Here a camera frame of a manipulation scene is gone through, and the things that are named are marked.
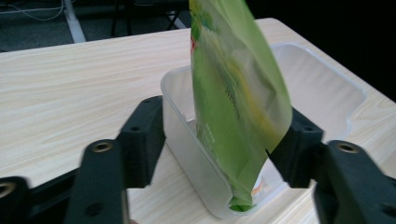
cable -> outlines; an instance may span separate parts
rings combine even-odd
[[[0,15],[1,15],[1,14],[8,14],[8,13],[21,12],[21,13],[23,13],[25,16],[27,16],[27,17],[29,17],[29,18],[32,18],[32,19],[34,19],[34,20],[37,20],[37,21],[50,21],[50,20],[53,20],[53,19],[59,17],[59,16],[62,14],[62,11],[63,11],[63,9],[64,9],[64,0],[61,0],[61,6],[60,6],[60,7],[21,9],[21,8],[15,7],[15,6],[13,6],[13,5],[3,5],[3,4],[0,4],[0,7],[13,7],[13,8],[15,8],[15,9],[17,9],[17,11],[0,12]],[[52,17],[49,17],[49,18],[38,18],[38,17],[34,17],[34,16],[32,16],[32,15],[30,15],[30,14],[27,13],[27,12],[33,12],[33,11],[49,11],[49,10],[58,10],[58,9],[59,9],[59,12],[58,12],[56,15],[54,15],[54,16],[52,16]]]

food pouch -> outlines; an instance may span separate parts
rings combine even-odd
[[[190,0],[190,11],[197,137],[229,181],[230,208],[247,211],[291,124],[289,94],[244,0]]]

